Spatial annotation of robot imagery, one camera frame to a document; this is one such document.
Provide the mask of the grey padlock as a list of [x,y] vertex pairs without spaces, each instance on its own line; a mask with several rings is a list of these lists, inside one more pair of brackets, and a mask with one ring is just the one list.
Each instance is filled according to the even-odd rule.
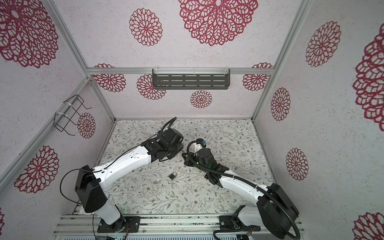
[[177,173],[171,173],[168,177],[173,181],[177,177]]

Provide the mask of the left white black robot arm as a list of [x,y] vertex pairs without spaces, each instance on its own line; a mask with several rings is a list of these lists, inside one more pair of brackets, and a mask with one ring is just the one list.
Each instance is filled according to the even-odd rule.
[[105,190],[131,171],[155,161],[170,160],[183,148],[184,137],[174,129],[148,139],[110,163],[79,169],[75,192],[86,213],[101,218],[99,233],[126,231],[129,223]]

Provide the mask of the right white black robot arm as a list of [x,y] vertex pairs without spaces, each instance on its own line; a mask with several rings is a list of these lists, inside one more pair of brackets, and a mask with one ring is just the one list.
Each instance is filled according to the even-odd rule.
[[256,184],[244,179],[219,164],[208,148],[196,147],[195,152],[187,151],[182,157],[186,166],[204,172],[210,184],[235,192],[252,203],[251,206],[238,207],[231,217],[224,218],[220,233],[259,231],[265,228],[281,240],[286,237],[292,240],[302,238],[296,224],[299,210],[281,186]]

